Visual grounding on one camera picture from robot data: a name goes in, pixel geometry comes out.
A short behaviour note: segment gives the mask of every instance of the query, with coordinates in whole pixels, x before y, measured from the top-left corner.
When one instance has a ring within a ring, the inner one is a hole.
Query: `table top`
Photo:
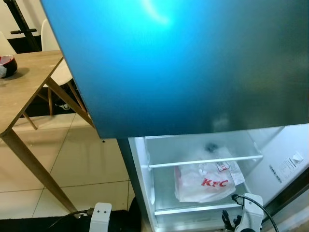
[[[0,79],[0,137],[13,127],[59,64],[58,51],[14,55],[17,72]]]

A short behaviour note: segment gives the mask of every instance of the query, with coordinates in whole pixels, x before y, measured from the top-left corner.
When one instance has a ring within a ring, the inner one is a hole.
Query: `red bowl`
[[[0,78],[12,76],[16,71],[17,63],[14,56],[0,56]]]

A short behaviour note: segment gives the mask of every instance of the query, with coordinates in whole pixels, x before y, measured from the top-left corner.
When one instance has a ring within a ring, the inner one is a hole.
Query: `black stand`
[[[36,29],[30,29],[28,27],[27,22],[25,21],[25,18],[23,16],[23,14],[21,13],[17,3],[15,0],[3,0],[9,7],[16,23],[18,24],[20,30],[14,30],[11,31],[11,34],[21,34],[24,33],[31,49],[33,52],[39,52],[40,51],[40,47],[38,46],[38,44],[36,43],[32,33],[36,32]]]

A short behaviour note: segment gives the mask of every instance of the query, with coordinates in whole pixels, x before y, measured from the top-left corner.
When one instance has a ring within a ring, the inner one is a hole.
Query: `wooden table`
[[[30,171],[70,211],[77,211],[56,181],[12,130],[24,110],[44,84],[67,103],[92,127],[92,121],[79,105],[52,79],[60,61],[60,51],[34,52],[15,55],[17,73],[0,80],[0,137]]]

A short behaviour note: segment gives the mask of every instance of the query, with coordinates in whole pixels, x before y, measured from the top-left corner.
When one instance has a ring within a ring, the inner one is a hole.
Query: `white chair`
[[[60,50],[57,40],[53,34],[52,28],[50,27],[49,22],[45,19],[42,23],[42,30],[41,30],[41,43],[42,43],[42,51],[54,51]],[[72,91],[74,97],[76,98],[77,102],[79,103],[82,110],[86,112],[86,109],[78,97],[74,87],[72,86],[72,74],[69,71],[68,65],[66,61],[63,59],[59,66],[56,68],[54,73],[52,74],[51,78],[59,85],[68,84],[70,90]],[[52,102],[52,91],[48,88],[48,101],[49,101],[49,111],[50,115],[53,115],[53,102]]]
[[[16,52],[14,48],[10,45],[9,41],[6,39],[2,31],[0,31],[0,56],[5,55],[15,55]],[[28,120],[28,122],[31,124],[31,126],[37,130],[38,128],[34,125],[34,123],[31,121],[27,113],[24,111],[23,116]]]

